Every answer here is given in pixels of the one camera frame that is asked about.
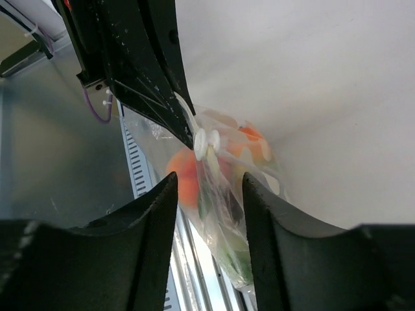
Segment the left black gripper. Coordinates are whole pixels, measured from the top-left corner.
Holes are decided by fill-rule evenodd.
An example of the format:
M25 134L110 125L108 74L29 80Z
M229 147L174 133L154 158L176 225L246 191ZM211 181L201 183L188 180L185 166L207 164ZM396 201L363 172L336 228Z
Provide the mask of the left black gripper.
M108 87L132 111L193 147L195 112L174 0L54 1L75 50L82 87Z

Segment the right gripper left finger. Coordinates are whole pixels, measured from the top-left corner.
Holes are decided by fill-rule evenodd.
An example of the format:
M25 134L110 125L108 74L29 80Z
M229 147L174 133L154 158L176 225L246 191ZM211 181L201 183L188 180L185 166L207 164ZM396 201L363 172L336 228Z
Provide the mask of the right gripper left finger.
M1 221L2 310L162 310L178 204L170 173L85 227Z

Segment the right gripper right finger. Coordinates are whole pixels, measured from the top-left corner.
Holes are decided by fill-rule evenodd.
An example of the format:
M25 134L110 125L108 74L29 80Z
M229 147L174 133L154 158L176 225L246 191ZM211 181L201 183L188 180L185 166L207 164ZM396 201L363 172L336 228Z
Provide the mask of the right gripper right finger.
M341 229L243 178L260 310L413 310L414 226Z

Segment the green leafy vegetable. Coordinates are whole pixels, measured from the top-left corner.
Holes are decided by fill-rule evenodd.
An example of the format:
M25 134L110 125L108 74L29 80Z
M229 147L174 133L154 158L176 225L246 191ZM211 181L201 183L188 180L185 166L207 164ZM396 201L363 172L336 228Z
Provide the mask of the green leafy vegetable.
M198 202L198 215L202 239L232 285L238 290L253 285L248 241L241 223L207 201Z

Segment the dark purple fruit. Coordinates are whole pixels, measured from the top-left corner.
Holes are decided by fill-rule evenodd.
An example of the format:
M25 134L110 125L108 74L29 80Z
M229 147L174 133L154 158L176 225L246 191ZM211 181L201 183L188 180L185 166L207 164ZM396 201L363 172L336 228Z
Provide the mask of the dark purple fruit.
M225 192L224 199L232 222L239 224L244 216L243 208L231 191Z

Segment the clear zip top bag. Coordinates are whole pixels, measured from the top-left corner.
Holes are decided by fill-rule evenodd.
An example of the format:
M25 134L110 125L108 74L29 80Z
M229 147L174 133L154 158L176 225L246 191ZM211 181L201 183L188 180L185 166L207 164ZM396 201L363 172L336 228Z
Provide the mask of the clear zip top bag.
M130 109L124 110L124 121L157 177L163 178L170 174L171 172L166 173L165 170L169 160L181 148L187 146L168 129ZM217 110L199 106L196 108L193 124L196 127L197 142L194 149L187 148L195 154L200 188L198 202L207 201L214 208L223 208L228 212L224 194L231 191L243 208L243 176L245 173L252 174L280 198L289 199L281 166L274 152L272 161L256 165L250 156L241 159L227 150L228 143L237 135L237 129L248 125L255 127L253 123L238 121ZM178 205L201 236L198 205L196 209L185 208L179 204L179 201Z

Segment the green orange mango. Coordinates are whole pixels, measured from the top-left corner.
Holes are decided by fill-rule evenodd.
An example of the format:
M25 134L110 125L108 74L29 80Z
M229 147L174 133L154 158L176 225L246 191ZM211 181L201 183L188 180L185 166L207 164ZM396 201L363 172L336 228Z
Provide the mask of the green orange mango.
M256 165L273 160L274 154L262 133L254 126L240 126L237 135L228 143L227 150L235 157L250 156Z

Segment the orange peach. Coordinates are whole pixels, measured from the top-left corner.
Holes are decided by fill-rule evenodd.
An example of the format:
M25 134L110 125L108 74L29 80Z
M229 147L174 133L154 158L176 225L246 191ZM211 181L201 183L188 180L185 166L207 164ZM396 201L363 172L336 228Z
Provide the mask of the orange peach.
M166 173L176 172L179 204L188 209L196 209L200 188L194 152L187 147L181 148L169 160L165 170Z

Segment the aluminium rail frame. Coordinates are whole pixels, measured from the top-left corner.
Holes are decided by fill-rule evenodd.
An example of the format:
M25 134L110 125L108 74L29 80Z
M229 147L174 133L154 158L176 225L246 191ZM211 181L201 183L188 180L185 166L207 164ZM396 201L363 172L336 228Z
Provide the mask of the aluminium rail frame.
M236 290L181 209L176 213L165 310L256 310Z

